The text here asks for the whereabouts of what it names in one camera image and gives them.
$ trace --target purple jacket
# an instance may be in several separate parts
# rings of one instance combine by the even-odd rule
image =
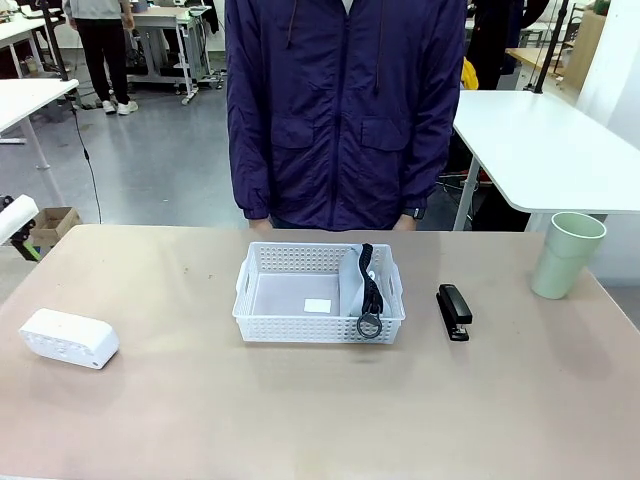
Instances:
[[[248,219],[388,229],[426,208],[458,105],[465,0],[227,0],[229,155]]]

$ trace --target green cup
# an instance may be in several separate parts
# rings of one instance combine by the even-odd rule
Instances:
[[[589,215],[556,213],[538,258],[531,290],[551,300],[566,296],[606,234],[607,227]]]

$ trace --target basket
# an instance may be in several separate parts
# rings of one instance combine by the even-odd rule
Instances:
[[[389,245],[373,245],[370,269],[387,300],[382,332],[365,339],[357,317],[340,316],[338,267],[351,244],[254,242],[236,283],[245,342],[393,343],[405,318],[402,283]]]

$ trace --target sneaker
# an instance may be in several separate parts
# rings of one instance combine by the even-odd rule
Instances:
[[[129,115],[138,109],[138,104],[133,100],[129,100],[129,103],[118,104],[118,115]]]
[[[102,102],[102,109],[107,115],[113,115],[114,113],[116,113],[116,107],[114,107],[113,103],[111,103],[109,100],[105,100],[104,102]]]

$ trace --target yellow cloth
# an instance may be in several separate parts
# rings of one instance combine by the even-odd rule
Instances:
[[[476,76],[476,69],[473,68],[471,62],[464,59],[464,65],[462,67],[462,84],[467,90],[477,90],[480,84],[478,83],[478,77]]]

